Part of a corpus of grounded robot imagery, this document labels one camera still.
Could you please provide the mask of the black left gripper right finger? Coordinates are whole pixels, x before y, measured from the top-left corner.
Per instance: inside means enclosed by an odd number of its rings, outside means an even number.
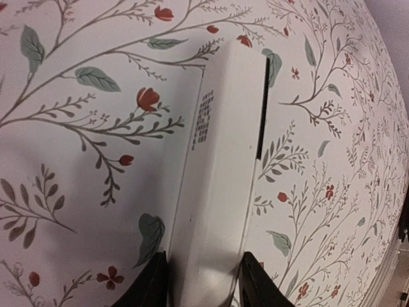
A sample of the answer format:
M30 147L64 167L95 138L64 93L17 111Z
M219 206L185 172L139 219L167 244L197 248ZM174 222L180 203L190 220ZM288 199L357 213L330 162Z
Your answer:
M240 306L294 307L276 287L255 256L246 251L238 275Z

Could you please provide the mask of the white remote control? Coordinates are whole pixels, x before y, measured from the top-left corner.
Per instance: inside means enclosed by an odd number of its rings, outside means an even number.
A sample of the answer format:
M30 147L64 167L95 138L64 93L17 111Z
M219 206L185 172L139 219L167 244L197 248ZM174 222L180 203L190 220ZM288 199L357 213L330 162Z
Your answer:
M268 58L229 42L206 64L169 245L171 306L229 306L261 161Z

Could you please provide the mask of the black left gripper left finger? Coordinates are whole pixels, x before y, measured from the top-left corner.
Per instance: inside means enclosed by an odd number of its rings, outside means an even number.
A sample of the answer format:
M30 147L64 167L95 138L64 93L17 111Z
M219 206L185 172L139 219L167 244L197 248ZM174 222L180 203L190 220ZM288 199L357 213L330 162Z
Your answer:
M168 281L166 252L156 252L112 307L166 307Z

